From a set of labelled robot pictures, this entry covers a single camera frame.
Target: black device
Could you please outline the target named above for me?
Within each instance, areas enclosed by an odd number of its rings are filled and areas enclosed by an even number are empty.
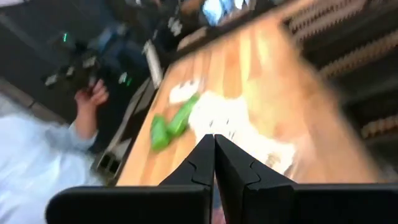
[[[77,187],[51,199],[49,224],[210,223],[213,178],[229,224],[395,223],[397,184],[298,184],[221,135],[206,135],[158,187]]]

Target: person's arm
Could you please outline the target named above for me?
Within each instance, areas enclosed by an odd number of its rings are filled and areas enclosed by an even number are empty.
[[[76,133],[82,140],[88,140],[97,132],[96,109],[108,99],[108,92],[102,80],[93,88],[90,97],[84,90],[76,94],[77,117],[75,120]]]
[[[46,132],[47,140],[53,147],[84,151],[95,141],[97,134],[96,110],[108,99],[108,92],[103,81],[100,80],[93,87],[92,96],[87,91],[80,90],[75,99],[78,112],[72,125],[69,127],[51,125]]]

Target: hand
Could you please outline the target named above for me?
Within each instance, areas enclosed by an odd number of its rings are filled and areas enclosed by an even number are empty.
[[[93,94],[90,96],[87,90],[79,90],[75,95],[78,110],[95,111],[96,108],[108,100],[109,93],[104,86],[104,81],[99,80],[93,89]]]

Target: wooden table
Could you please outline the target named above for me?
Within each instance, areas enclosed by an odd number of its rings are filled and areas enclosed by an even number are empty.
[[[252,124],[269,138],[297,149],[289,175],[297,182],[377,182],[378,171],[353,130],[340,116],[336,99],[299,57],[279,26],[283,17],[310,0],[267,13],[169,67],[118,186],[157,185],[195,147],[187,131],[164,151],[150,149],[150,124],[156,113],[171,119],[170,90],[181,82],[205,77],[206,89],[225,97],[243,95]]]

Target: light blue shirt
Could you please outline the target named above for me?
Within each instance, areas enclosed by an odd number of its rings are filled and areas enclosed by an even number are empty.
[[[79,139],[74,125],[26,115],[0,118],[0,223],[44,224],[45,208],[55,194],[101,185],[86,153],[94,140]]]

